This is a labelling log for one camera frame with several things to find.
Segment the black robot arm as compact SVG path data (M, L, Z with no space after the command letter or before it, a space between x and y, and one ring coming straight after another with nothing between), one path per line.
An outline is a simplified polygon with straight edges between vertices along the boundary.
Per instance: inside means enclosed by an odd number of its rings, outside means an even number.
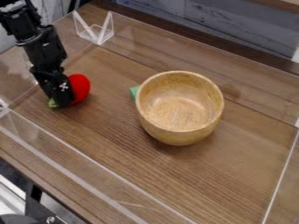
M29 72L37 84L59 107L75 101L75 93L61 66L68 58L60 36L52 24L43 25L41 16L31 0L9 11L3 8L20 0L0 0L0 25L16 39L31 61Z

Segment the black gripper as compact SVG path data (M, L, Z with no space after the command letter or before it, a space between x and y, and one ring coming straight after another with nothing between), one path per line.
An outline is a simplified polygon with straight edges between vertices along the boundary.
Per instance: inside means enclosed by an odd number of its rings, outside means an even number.
M52 25L21 29L16 36L32 67L33 78L49 98L49 107L65 107L75 101L69 77L61 67L68 55L56 28Z

